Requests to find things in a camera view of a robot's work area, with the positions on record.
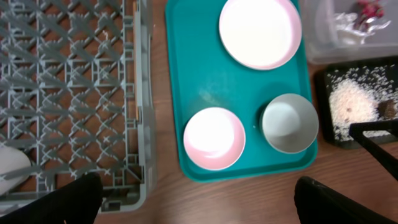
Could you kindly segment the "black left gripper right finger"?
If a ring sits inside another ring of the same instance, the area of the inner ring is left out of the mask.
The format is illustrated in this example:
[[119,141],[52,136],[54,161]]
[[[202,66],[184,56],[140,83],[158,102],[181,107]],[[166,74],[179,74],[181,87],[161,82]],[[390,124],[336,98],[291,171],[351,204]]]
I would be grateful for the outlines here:
[[307,176],[295,185],[294,203],[301,224],[397,224]]

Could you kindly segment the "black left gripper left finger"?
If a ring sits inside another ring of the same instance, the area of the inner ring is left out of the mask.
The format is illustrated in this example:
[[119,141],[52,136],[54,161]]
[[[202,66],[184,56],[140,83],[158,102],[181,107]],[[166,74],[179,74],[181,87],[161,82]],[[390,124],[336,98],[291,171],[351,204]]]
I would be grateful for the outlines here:
[[1,224],[93,223],[102,204],[103,185],[89,173],[3,217]]

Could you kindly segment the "white cup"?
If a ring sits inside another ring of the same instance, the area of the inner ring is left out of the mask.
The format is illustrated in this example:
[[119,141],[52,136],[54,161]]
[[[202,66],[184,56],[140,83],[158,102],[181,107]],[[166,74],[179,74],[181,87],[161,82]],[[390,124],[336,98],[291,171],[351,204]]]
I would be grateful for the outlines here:
[[[4,146],[1,148],[1,174],[30,167],[29,158],[20,150]],[[1,181],[1,195],[4,195],[14,187],[24,182],[28,176],[19,176],[13,179]]]

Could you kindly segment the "bowl of rice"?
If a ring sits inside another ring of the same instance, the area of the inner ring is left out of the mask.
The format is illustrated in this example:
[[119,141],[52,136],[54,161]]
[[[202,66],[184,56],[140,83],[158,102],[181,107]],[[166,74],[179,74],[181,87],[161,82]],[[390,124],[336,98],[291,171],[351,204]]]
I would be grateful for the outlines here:
[[261,114],[260,125],[272,148],[284,154],[298,154],[315,142],[320,124],[310,101],[287,93],[270,101]]

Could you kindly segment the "small white pink plate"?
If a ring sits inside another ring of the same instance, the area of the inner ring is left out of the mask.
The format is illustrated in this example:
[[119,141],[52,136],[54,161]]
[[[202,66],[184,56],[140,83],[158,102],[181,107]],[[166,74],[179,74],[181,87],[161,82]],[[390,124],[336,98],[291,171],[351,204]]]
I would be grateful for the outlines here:
[[244,152],[246,132],[241,120],[230,110],[210,107],[188,121],[183,146],[190,160],[205,170],[224,170]]

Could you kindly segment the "red snack wrapper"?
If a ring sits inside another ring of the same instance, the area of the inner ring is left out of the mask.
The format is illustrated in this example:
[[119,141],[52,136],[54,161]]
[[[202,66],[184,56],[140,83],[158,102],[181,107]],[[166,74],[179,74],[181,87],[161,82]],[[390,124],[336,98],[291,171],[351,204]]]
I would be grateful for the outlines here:
[[357,0],[356,3],[361,8],[358,24],[364,23],[373,17],[379,19],[384,16],[384,9],[380,4],[380,0]]

